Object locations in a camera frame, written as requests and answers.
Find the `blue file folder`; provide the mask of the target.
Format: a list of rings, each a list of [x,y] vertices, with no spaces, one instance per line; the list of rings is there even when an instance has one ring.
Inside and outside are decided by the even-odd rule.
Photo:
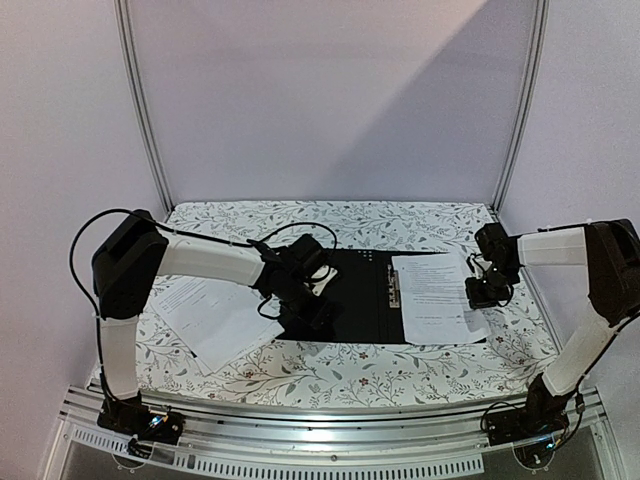
[[[331,265],[338,275],[324,288],[332,304],[331,317],[314,330],[284,312],[279,340],[321,343],[402,345],[406,342],[401,309],[392,304],[391,267],[394,256],[409,251],[338,249]]]

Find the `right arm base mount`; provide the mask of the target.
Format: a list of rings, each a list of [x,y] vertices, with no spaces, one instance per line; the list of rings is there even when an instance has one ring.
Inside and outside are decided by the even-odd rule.
[[[480,429],[488,437],[491,446],[515,443],[526,439],[547,439],[545,451],[552,452],[570,441],[580,428],[586,410],[584,397],[575,395],[575,411],[578,420],[572,430],[565,407],[552,413],[543,413],[535,417],[526,407],[516,407],[498,401],[491,404],[482,414]]]

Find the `printed paper sheet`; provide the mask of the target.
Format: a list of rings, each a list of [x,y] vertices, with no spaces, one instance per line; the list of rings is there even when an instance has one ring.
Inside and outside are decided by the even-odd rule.
[[[466,264],[458,253],[397,255],[405,341],[416,346],[464,345],[490,334],[484,314],[470,308],[465,292]]]

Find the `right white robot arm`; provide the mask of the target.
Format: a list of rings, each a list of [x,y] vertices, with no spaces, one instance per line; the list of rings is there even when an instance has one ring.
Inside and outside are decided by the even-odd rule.
[[[473,309],[509,302],[524,267],[580,266],[585,315],[558,357],[528,388],[517,427],[537,436],[565,408],[622,327],[639,315],[639,236],[628,219],[593,221],[510,236],[499,223],[474,235],[465,293]]]

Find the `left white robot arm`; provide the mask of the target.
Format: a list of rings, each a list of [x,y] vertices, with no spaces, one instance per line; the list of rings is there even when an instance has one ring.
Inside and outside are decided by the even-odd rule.
[[[334,253],[310,234],[290,245],[266,240],[233,242],[186,232],[155,221],[146,210],[126,210],[123,221],[91,260],[100,327],[101,382],[114,399],[111,419],[128,434],[148,426],[148,412],[133,398],[139,388],[135,367],[136,327],[159,276],[187,276],[249,287],[276,298],[294,321],[313,330],[330,319],[324,289],[338,275]]]

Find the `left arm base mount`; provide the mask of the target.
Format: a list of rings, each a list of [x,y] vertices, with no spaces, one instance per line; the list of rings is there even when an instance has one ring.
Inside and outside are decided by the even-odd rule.
[[[157,410],[144,405],[140,396],[127,400],[105,398],[97,425],[139,441],[176,445],[186,417],[176,411]]]

